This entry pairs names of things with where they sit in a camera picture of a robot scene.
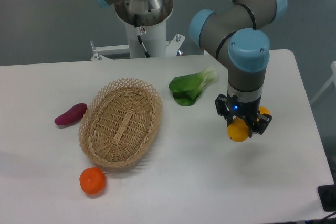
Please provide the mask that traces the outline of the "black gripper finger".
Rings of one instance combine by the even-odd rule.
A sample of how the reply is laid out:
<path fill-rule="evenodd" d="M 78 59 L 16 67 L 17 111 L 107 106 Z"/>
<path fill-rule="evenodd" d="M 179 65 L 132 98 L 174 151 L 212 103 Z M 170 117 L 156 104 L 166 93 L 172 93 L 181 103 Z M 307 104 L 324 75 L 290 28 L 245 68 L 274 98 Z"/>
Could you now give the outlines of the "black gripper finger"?
<path fill-rule="evenodd" d="M 229 109 L 229 107 L 227 106 L 227 96 L 219 94 L 215 100 L 215 106 L 217 114 L 225 119 L 226 126 L 229 127 L 229 125 L 233 121 L 233 114 Z"/>
<path fill-rule="evenodd" d="M 267 113 L 254 113 L 249 116 L 249 138 L 252 138 L 254 134 L 262 135 L 269 123 L 272 120 L 272 116 Z"/>

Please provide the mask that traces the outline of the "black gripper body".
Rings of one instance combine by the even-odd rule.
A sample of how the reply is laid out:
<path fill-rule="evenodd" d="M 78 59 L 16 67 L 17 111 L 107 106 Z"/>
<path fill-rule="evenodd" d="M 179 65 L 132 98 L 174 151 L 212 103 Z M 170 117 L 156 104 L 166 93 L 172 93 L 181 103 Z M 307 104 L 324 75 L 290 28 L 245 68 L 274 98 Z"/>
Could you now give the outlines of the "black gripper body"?
<path fill-rule="evenodd" d="M 233 118 L 242 119 L 248 127 L 257 123 L 262 89 L 243 92 L 237 89 L 227 90 L 227 107 L 229 116 L 227 126 L 233 123 Z"/>

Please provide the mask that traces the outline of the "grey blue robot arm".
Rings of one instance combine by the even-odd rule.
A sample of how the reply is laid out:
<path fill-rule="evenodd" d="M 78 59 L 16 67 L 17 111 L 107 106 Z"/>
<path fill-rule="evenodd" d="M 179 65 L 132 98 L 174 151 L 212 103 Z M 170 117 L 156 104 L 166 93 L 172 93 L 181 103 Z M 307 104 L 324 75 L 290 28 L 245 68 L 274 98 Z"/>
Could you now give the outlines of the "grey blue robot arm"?
<path fill-rule="evenodd" d="M 166 21 L 172 0 L 96 0 L 101 7 L 115 6 L 124 22 L 130 56 L 167 56 Z M 232 0 L 228 11 L 204 9 L 189 25 L 190 38 L 228 71 L 228 88 L 215 101 L 217 113 L 227 124 L 242 119 L 249 134 L 263 134 L 271 115 L 259 109 L 270 43 L 261 31 L 287 10 L 287 0 Z"/>

